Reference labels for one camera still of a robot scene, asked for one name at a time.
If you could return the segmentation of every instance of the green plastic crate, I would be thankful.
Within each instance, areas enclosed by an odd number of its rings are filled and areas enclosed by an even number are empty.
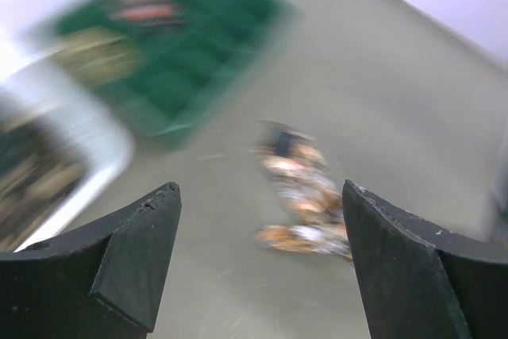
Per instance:
[[[176,0],[186,26],[143,36],[108,19],[93,0],[57,22],[59,35],[101,26],[131,37],[143,55],[128,78],[93,87],[139,134],[179,146],[206,119],[275,25],[279,0]]]

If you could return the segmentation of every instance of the gray floor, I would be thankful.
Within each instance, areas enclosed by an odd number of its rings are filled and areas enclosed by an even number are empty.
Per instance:
[[[367,338],[353,268],[255,246],[288,222],[249,145],[257,118],[312,134],[337,182],[481,235],[506,76],[399,0],[289,0],[302,17],[178,152],[132,167],[73,226],[168,180],[183,214],[150,338]]]

